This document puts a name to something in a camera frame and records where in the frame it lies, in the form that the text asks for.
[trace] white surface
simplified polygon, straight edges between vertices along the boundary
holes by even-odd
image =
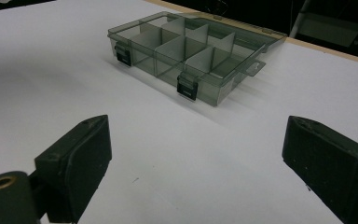
[[[0,174],[108,114],[113,160],[80,223],[340,223],[282,161],[289,115],[358,142],[358,63],[285,43],[218,107],[113,58],[107,29],[166,10],[67,0],[0,11]]]

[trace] clear plastic organizer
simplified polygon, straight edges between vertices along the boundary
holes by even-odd
[[[170,83],[188,99],[218,105],[263,68],[260,53],[285,35],[207,13],[160,12],[109,29],[108,37],[122,63]]]

